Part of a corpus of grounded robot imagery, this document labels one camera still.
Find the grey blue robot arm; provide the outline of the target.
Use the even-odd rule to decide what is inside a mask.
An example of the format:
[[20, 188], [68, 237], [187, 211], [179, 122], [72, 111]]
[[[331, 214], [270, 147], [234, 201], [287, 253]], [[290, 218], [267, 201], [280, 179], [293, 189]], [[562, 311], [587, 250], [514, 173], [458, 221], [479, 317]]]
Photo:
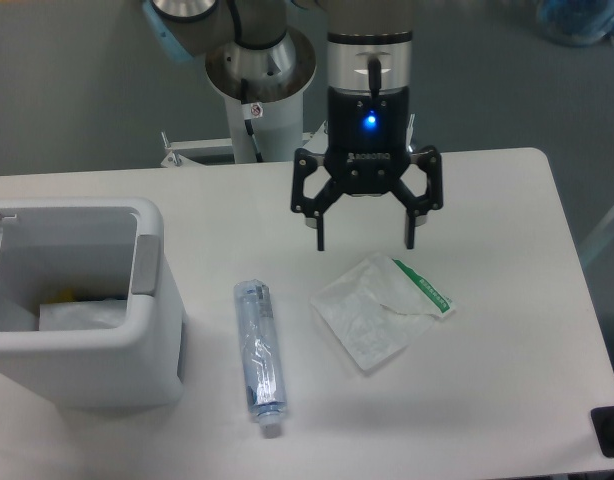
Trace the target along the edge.
[[162, 47], [202, 59], [223, 97], [238, 163], [289, 161], [292, 211], [324, 229], [342, 196], [392, 194], [405, 208], [405, 244], [443, 205], [438, 150], [410, 146], [413, 5], [318, 1], [327, 20], [326, 148], [303, 144], [303, 94], [316, 71], [309, 39], [285, 1], [145, 1]]

